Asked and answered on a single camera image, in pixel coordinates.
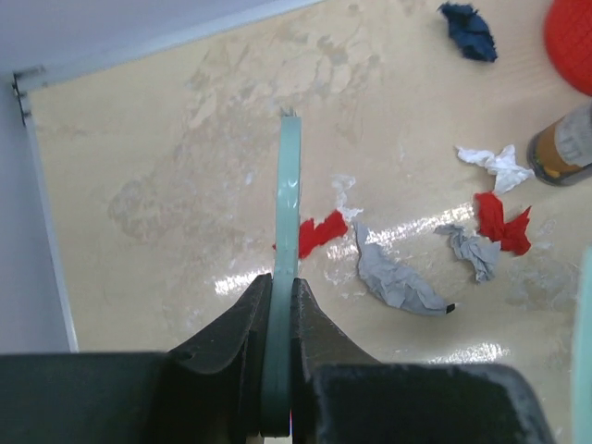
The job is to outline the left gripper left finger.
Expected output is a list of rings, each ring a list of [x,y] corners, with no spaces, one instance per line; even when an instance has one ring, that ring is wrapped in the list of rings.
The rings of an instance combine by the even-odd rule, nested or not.
[[[272,278],[257,276],[212,323],[169,353],[166,435],[257,435]]]

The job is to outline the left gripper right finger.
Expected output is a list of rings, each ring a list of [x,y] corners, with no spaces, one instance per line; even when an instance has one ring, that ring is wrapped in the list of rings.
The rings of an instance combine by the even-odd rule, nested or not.
[[[369,435],[365,378],[381,362],[353,342],[297,278],[290,303],[291,421],[294,435]]]

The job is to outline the teal hand brush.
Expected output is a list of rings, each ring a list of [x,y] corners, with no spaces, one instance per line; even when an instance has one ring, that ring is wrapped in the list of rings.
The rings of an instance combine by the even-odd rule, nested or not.
[[[298,275],[301,200],[302,120],[281,111],[277,159],[276,258],[261,378],[260,433],[290,434],[290,305]]]

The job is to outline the teal dustpan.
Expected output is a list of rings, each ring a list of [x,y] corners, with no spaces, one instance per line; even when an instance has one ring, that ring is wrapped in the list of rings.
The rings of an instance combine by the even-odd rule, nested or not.
[[[591,404],[591,248],[584,254],[573,333],[572,397],[576,406]]]

